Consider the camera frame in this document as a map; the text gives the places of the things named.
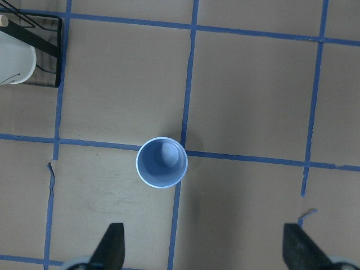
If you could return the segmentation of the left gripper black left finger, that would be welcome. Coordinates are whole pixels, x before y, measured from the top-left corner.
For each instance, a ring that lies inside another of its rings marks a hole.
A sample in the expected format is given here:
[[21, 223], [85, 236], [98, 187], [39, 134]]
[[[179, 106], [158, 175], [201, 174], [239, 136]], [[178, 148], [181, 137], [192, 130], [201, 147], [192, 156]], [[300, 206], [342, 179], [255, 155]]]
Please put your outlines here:
[[109, 225], [89, 260], [89, 269], [122, 269], [124, 264], [124, 224]]

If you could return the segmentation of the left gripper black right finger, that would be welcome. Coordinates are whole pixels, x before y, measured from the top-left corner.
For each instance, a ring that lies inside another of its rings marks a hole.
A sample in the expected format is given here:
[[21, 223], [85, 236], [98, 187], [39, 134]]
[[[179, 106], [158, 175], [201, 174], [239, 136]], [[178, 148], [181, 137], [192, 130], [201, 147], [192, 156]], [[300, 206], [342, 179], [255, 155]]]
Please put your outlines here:
[[288, 269], [321, 269], [332, 261], [296, 223], [283, 225], [282, 257]]

